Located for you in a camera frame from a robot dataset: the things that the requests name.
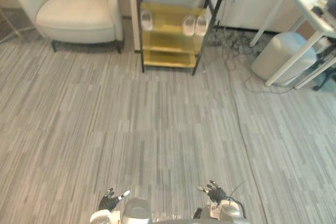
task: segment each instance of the table leg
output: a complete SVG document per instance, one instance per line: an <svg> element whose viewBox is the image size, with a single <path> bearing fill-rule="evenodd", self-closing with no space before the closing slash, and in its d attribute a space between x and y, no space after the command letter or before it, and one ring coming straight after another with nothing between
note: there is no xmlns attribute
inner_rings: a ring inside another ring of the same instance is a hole
<svg viewBox="0 0 336 224"><path fill-rule="evenodd" d="M304 44L303 47L300 48L289 60L275 73L271 78L269 78L265 85L270 86L273 82L275 82L287 69L290 68L307 50L312 47L321 37L323 36L322 31L316 31Z"/></svg>
<svg viewBox="0 0 336 224"><path fill-rule="evenodd" d="M256 34L256 36L254 36L253 40L250 42L250 46L253 47L257 41L259 40L259 38L261 37L261 35L264 33L264 31L266 30L266 28L268 27L268 25L271 23L271 21L274 19L274 17L277 15L277 12L279 11L282 3L285 0L279 0L276 4L276 6L273 8L273 10L271 11L271 13L268 15L266 21L263 23L263 25L261 26L261 28L259 29L258 33Z"/></svg>
<svg viewBox="0 0 336 224"><path fill-rule="evenodd" d="M298 21L296 21L296 23L292 26L292 28L290 29L290 31L296 31L302 24L303 22L306 21L306 17L305 16L301 16L299 18Z"/></svg>
<svg viewBox="0 0 336 224"><path fill-rule="evenodd" d="M330 66L336 63L336 57L331 58L329 61L325 62L323 65L321 65L318 69L314 70L313 73L305 77L301 82L296 84L294 86L295 89L300 89L304 85L306 85L308 82L310 82L312 79L314 79L316 76L318 76L320 73L326 71Z"/></svg>
<svg viewBox="0 0 336 224"><path fill-rule="evenodd" d="M20 39L25 40L25 38L22 36L22 34L15 28L15 26L12 24L12 22L6 17L5 13L0 8L0 14L1 16L6 20L6 22L9 24L13 32L18 36Z"/></svg>

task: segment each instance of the wooden shelf board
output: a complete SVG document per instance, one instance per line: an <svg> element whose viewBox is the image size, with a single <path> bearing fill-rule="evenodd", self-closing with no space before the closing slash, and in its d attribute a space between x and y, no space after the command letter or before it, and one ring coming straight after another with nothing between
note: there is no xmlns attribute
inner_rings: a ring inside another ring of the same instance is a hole
<svg viewBox="0 0 336 224"><path fill-rule="evenodd" d="M187 37L183 35L166 35L142 32L143 50L161 52L184 52L197 54L202 45L202 39L197 36Z"/></svg>
<svg viewBox="0 0 336 224"><path fill-rule="evenodd" d="M182 21L187 15L205 15L206 9L141 3L141 10L150 10L153 19L153 32L182 34Z"/></svg>
<svg viewBox="0 0 336 224"><path fill-rule="evenodd" d="M193 68L196 58L193 54L148 51L143 52L146 66Z"/></svg>

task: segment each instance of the white trash bin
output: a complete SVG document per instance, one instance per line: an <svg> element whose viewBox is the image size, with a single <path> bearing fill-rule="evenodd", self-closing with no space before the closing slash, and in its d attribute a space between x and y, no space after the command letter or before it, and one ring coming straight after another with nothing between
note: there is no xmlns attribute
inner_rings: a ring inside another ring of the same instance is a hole
<svg viewBox="0 0 336 224"><path fill-rule="evenodd" d="M306 39L298 33L286 32L277 34L263 49L257 59L252 63L251 70L265 81L276 73L304 44ZM311 67L317 60L313 48L300 57L285 73L274 83L282 86L288 85L298 75Z"/></svg>

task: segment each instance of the white desk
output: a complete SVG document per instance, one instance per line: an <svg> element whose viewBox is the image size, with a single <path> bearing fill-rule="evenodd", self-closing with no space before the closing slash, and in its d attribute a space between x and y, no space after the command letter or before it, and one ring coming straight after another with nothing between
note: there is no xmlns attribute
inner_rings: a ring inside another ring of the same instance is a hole
<svg viewBox="0 0 336 224"><path fill-rule="evenodd" d="M265 29L268 27L268 25L271 23L271 21L274 19L276 13L279 11L282 3L285 0L279 0L276 6L273 8L263 25L261 26L260 30L256 34L256 36L253 38L253 40L250 42L250 46L254 46L258 39L261 37ZM316 5L318 0L293 0L296 4L296 6L299 8L299 10L302 13L302 16L300 19L294 24L294 26L291 28L291 31L296 31L302 23L307 20L310 25L315 29L315 33L307 40L306 44L297 51L273 76L271 76L265 83L265 85L270 86L273 82L275 82L290 66L292 66L310 47L312 47L322 36L328 36L332 38L336 38L336 31L335 29L329 25L324 19L317 16L314 12L311 11L311 9ZM302 80L300 83L295 85L296 89L301 88L303 85L308 83L310 80L315 78L317 75L319 75L321 72L326 70L329 66L335 63L335 58L331 59L330 61L326 62L324 65L319 67L317 70L315 70L312 74L308 75L304 80Z"/></svg>

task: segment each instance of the white table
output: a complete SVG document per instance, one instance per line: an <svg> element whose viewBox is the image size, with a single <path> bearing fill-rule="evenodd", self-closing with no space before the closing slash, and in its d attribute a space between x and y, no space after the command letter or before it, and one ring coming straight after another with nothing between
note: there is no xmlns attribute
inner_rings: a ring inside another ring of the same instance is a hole
<svg viewBox="0 0 336 224"><path fill-rule="evenodd" d="M261 37L265 29L269 26L271 21L274 19L275 15L279 11L282 3L285 0L279 0L276 6L273 8L260 30L250 42L250 46L254 46L258 39ZM270 86L274 83L290 66L292 66L310 47L312 47L322 36L328 36L332 38L336 38L336 30L329 25L323 18L317 16L311 9L317 5L318 0L293 0L296 6L301 11L302 16L300 19L293 25L291 31L296 31L305 20L307 20L310 25L315 29L315 33L307 40L304 46L297 51L276 73L273 74L265 83L265 85ZM321 67L316 69L312 74L308 75L305 79L303 79L300 83L296 84L295 89L301 88L303 85L311 81L317 75L326 70L329 66L335 63L335 58L329 60Z"/></svg>
<svg viewBox="0 0 336 224"><path fill-rule="evenodd" d="M13 30L14 34L18 36L20 39L25 40L25 38L22 36L20 31L27 31L27 30L32 30L35 29L34 27L27 27L27 28L22 28L22 29L16 29L16 27L12 24L12 22L6 17L5 13L2 11L0 7L0 15L6 20L6 22L9 24L11 29ZM9 34L5 38L0 40L0 43L7 41L11 36L13 36L13 33Z"/></svg>

